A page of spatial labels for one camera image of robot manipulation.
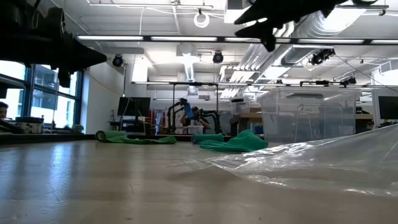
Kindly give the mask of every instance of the monitor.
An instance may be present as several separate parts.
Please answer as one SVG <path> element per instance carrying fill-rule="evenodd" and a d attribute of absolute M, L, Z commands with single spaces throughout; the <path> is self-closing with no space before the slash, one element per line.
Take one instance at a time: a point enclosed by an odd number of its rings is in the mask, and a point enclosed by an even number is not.
<path fill-rule="evenodd" d="M 398 119 L 398 96 L 379 96 L 381 119 Z"/>
<path fill-rule="evenodd" d="M 149 106 L 150 97 L 120 97 L 118 116 L 149 117 Z"/>

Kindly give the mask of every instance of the person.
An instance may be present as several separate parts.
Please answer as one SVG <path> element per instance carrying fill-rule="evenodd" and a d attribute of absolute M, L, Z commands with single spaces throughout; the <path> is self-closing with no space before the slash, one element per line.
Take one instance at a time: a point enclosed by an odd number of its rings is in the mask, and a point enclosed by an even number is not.
<path fill-rule="evenodd" d="M 192 107 L 192 113 L 198 118 L 193 122 L 193 125 L 203 125 L 203 134 L 206 134 L 206 130 L 211 129 L 209 122 L 205 118 L 199 118 L 199 109 L 196 106 Z M 187 114 L 181 117 L 180 122 L 183 126 L 191 125 L 191 119 L 189 119 Z"/>
<path fill-rule="evenodd" d="M 7 118 L 7 110 L 8 110 L 8 105 L 6 103 L 0 102 L 0 119 Z"/>

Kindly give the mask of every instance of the green towel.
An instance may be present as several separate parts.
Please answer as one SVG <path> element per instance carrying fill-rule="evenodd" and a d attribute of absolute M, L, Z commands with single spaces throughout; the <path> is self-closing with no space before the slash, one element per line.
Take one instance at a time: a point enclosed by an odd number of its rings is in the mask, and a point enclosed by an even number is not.
<path fill-rule="evenodd" d="M 201 144 L 201 142 L 206 140 L 224 142 L 224 136 L 222 134 L 194 134 L 192 136 L 192 143 L 194 144 Z"/>
<path fill-rule="evenodd" d="M 251 130 L 245 130 L 228 142 L 212 140 L 202 141 L 202 149 L 213 149 L 219 152 L 252 152 L 268 147 L 268 142 L 256 136 Z"/>
<path fill-rule="evenodd" d="M 126 144 L 175 144 L 174 136 L 168 136 L 159 140 L 153 139 L 129 139 L 127 134 L 120 131 L 98 131 L 95 138 L 101 142 L 126 143 Z"/>

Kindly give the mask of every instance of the plastic storage container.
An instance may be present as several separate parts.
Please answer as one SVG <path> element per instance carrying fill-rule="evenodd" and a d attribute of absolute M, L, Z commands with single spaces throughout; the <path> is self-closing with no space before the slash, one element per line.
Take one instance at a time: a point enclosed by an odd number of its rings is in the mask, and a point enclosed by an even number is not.
<path fill-rule="evenodd" d="M 189 125 L 188 134 L 203 134 L 203 126 L 200 125 Z"/>
<path fill-rule="evenodd" d="M 257 99 L 264 138 L 294 143 L 355 133 L 356 100 L 361 90 L 346 88 L 274 88 Z"/>
<path fill-rule="evenodd" d="M 250 99 L 247 97 L 230 98 L 229 103 L 231 104 L 231 113 L 233 115 L 250 113 Z"/>

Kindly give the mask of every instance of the plastic sheet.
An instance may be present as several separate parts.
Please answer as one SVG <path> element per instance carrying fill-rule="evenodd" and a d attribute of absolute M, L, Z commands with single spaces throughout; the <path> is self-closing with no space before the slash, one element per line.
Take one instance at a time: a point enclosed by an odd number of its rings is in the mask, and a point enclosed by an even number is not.
<path fill-rule="evenodd" d="M 398 196 L 398 125 L 354 136 L 288 144 L 255 152 L 186 161 L 290 189 Z"/>

